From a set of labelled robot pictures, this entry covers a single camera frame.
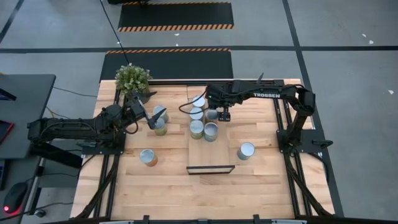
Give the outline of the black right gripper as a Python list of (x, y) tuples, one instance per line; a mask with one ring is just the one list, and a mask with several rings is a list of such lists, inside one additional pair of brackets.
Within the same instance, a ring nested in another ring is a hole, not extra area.
[(230, 122), (229, 107), (238, 102), (233, 93), (234, 82), (212, 83), (206, 87), (206, 99), (210, 108), (223, 108), (218, 112), (218, 121)]

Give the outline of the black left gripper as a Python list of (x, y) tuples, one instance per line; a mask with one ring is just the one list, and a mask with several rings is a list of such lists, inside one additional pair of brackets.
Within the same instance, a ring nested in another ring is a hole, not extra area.
[(146, 123), (151, 129), (155, 129), (155, 123), (160, 118), (161, 113), (150, 117), (144, 108), (144, 104), (148, 103), (150, 98), (154, 96), (157, 92), (147, 92), (147, 93), (136, 93), (136, 98), (128, 100), (129, 106), (129, 124), (133, 124), (141, 119), (145, 119)]

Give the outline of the yellow-green Peaches can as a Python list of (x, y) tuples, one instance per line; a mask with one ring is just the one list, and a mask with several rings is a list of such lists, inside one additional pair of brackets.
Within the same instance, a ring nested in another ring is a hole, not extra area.
[(167, 109), (166, 107), (164, 107), (163, 105), (157, 105), (154, 107), (153, 110), (153, 114), (157, 115), (158, 113), (161, 113), (161, 115), (159, 116), (160, 118), (162, 118), (164, 120), (165, 123), (169, 122), (169, 116), (167, 114)]

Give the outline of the orange-red labelled can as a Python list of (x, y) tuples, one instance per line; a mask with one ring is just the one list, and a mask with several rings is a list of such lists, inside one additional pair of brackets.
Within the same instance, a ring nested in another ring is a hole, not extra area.
[(217, 120), (218, 120), (218, 111), (217, 110), (211, 110), (211, 109), (208, 109), (208, 110), (206, 110), (206, 113), (205, 113), (205, 121), (206, 121), (206, 123), (209, 123), (209, 122), (217, 122)]

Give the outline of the teal-blue Tomato can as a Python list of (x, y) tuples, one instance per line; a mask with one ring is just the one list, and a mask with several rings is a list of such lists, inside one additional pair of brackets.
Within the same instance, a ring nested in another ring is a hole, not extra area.
[(203, 130), (204, 138), (208, 142), (213, 142), (218, 137), (218, 125), (213, 122), (206, 123)]

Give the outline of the green labelled can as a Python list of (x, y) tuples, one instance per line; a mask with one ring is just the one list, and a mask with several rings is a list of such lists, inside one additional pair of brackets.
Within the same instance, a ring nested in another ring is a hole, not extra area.
[(164, 136), (167, 133), (167, 123), (163, 118), (159, 118), (156, 121), (154, 132), (158, 136)]

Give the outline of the silver-lidded tin can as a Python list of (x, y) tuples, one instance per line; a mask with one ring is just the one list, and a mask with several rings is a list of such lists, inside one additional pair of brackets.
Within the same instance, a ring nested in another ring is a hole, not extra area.
[(204, 116), (204, 112), (203, 109), (200, 107), (196, 107), (194, 106), (190, 112), (189, 112), (189, 117), (191, 121), (203, 121), (203, 116)]

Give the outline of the orange labelled can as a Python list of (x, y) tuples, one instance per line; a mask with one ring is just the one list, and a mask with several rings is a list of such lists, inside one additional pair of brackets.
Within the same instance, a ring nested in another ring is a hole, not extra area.
[(197, 108), (204, 109), (206, 101), (203, 96), (197, 95), (192, 98), (192, 105)]

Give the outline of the green-blue Cherries can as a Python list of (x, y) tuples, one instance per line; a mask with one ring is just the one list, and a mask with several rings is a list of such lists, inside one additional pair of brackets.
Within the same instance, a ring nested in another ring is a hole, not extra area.
[(248, 160), (255, 153), (255, 147), (250, 142), (244, 142), (237, 151), (237, 157), (241, 160)]

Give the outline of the orange-red Pineapple can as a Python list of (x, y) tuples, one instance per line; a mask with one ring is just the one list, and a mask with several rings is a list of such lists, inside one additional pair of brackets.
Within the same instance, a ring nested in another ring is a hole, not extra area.
[(139, 155), (140, 161), (148, 167), (153, 167), (158, 163), (158, 157), (152, 149), (144, 149)]

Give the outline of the black-framed wooden shelf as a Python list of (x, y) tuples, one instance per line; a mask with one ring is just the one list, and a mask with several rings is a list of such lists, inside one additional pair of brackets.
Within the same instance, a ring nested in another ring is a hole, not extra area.
[[(203, 109), (203, 125), (205, 126), (205, 113), (208, 103), (206, 101)], [(188, 105), (188, 112), (193, 108)], [(188, 118), (188, 166), (190, 175), (199, 174), (229, 174), (235, 168), (229, 158), (228, 127), (224, 122), (215, 122), (218, 125), (218, 137), (213, 142), (208, 142), (204, 137), (193, 139), (190, 135), (190, 117)]]

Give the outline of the potted plant, striped pot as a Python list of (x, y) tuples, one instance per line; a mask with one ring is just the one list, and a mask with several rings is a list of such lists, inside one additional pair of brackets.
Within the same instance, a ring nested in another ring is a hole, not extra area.
[(132, 63), (116, 70), (116, 88), (124, 93), (127, 99), (133, 99), (136, 93), (150, 92), (149, 80), (152, 79), (150, 71)]

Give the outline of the black hazard-striped floor mat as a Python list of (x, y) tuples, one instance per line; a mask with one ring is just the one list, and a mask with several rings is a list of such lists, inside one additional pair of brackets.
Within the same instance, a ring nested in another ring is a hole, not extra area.
[(101, 80), (113, 80), (128, 62), (149, 71), (154, 79), (231, 79), (228, 48), (160, 48), (106, 52)]
[(230, 2), (124, 3), (119, 32), (220, 30), (234, 27)]

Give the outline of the black desk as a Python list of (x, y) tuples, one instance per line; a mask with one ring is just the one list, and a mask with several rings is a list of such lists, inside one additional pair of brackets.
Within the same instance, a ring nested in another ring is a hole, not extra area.
[(14, 101), (0, 100), (0, 121), (14, 125), (0, 143), (0, 159), (23, 159), (29, 155), (27, 124), (43, 116), (55, 79), (53, 74), (0, 75), (0, 89), (16, 96)]

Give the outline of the black mouse, red light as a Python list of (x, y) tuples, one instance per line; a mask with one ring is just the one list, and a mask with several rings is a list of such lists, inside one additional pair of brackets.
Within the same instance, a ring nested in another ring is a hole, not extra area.
[(3, 200), (2, 208), (5, 213), (13, 214), (20, 209), (27, 192), (27, 187), (26, 182), (19, 182), (11, 187)]

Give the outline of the black aluminium rig frame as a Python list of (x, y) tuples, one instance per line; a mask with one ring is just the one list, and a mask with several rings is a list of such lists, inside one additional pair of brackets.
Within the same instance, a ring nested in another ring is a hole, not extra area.
[[(145, 122), (129, 128), (126, 149), (119, 159), (112, 220), (248, 220), (292, 218), (294, 210), (283, 154), (277, 147), (277, 117), (272, 100), (250, 99), (231, 109), (227, 124), (230, 174), (190, 175), (188, 118), (180, 105), (204, 90), (196, 80), (153, 80), (157, 93), (146, 104), (167, 108), (170, 124), (157, 136)], [(244, 142), (255, 147), (248, 160), (237, 157)], [(152, 149), (158, 163), (140, 161), (144, 149)]]

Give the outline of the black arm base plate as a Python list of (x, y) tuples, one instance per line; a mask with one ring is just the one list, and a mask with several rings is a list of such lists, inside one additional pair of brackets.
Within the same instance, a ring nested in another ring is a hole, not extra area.
[(294, 149), (297, 152), (318, 153), (333, 144), (333, 141), (325, 139), (323, 131), (316, 129), (302, 130), (299, 143), (288, 143), (286, 130), (278, 130), (276, 135), (279, 150), (285, 154), (293, 152)]
[(120, 155), (124, 153), (125, 140), (125, 133), (110, 133), (100, 136), (99, 140), (83, 140), (77, 145), (82, 148), (82, 154), (86, 155)]

